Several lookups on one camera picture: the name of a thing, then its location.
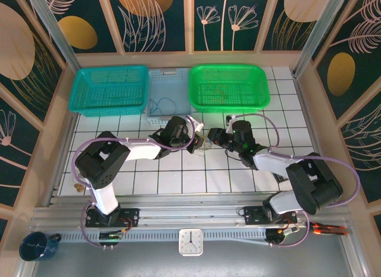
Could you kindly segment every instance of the mug handle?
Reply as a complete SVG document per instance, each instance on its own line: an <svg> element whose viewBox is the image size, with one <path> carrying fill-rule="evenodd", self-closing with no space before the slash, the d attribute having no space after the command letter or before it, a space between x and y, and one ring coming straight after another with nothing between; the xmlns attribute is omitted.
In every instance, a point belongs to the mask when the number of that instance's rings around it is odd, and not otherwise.
<svg viewBox="0 0 381 277"><path fill-rule="evenodd" d="M60 242L62 239L62 236L61 236L61 234L53 234L49 238L51 241Z"/></svg>

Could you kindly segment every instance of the blue mug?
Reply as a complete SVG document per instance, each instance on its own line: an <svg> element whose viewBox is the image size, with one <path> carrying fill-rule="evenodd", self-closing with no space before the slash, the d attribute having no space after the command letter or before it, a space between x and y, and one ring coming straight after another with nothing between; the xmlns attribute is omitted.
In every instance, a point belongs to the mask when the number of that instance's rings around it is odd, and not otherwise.
<svg viewBox="0 0 381 277"><path fill-rule="evenodd" d="M51 258L61 240L60 234L46 235L42 232L32 232L20 244L20 257L25 261L41 261Z"/></svg>

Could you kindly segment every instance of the plastic basket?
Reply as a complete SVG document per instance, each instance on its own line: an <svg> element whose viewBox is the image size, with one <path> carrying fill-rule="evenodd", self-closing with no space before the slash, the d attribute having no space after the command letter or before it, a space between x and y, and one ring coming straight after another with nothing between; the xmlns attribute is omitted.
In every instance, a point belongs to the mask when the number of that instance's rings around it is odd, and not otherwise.
<svg viewBox="0 0 381 277"><path fill-rule="evenodd" d="M260 67L211 64L190 70L189 100L199 112L248 113L268 106L270 93Z"/></svg>
<svg viewBox="0 0 381 277"><path fill-rule="evenodd" d="M151 125L166 125L172 116L191 115L188 100L187 68L155 69L149 71L150 89L147 119Z"/></svg>
<svg viewBox="0 0 381 277"><path fill-rule="evenodd" d="M76 74L68 107L85 116L142 114L148 86L145 66L81 69Z"/></svg>

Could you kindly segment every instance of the clock face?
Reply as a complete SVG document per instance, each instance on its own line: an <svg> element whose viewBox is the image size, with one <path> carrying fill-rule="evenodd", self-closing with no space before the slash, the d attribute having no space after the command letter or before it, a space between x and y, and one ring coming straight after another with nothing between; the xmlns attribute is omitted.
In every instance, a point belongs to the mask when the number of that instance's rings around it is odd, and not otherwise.
<svg viewBox="0 0 381 277"><path fill-rule="evenodd" d="M183 256L200 256L204 250L200 229L182 229L179 232L179 252Z"/></svg>

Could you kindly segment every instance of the teal basket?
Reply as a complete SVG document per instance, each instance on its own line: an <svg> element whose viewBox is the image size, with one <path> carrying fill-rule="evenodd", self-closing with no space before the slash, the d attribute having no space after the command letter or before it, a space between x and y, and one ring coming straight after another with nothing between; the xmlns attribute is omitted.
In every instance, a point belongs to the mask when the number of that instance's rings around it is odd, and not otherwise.
<svg viewBox="0 0 381 277"><path fill-rule="evenodd" d="M147 105L148 87L145 66L80 69L68 108L89 117L142 114Z"/></svg>
<svg viewBox="0 0 381 277"><path fill-rule="evenodd" d="M246 64L206 64L189 73L189 101L204 113L252 113L270 103L266 74Z"/></svg>

